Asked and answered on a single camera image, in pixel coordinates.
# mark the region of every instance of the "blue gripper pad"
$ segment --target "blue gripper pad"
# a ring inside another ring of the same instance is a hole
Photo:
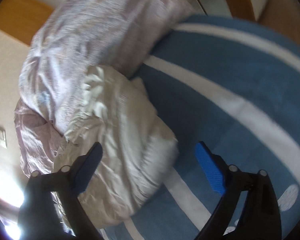
[[[203,169],[212,189],[223,195],[226,192],[224,176],[216,163],[213,161],[210,150],[201,143],[197,143],[195,146],[195,156],[197,157],[197,160]]]

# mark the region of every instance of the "beige wall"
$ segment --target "beige wall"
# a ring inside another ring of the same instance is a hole
[[[27,181],[20,168],[13,117],[19,100],[18,78],[28,51],[28,46],[0,31],[0,126],[6,130],[8,145],[7,149],[0,147],[0,198],[8,202]]]

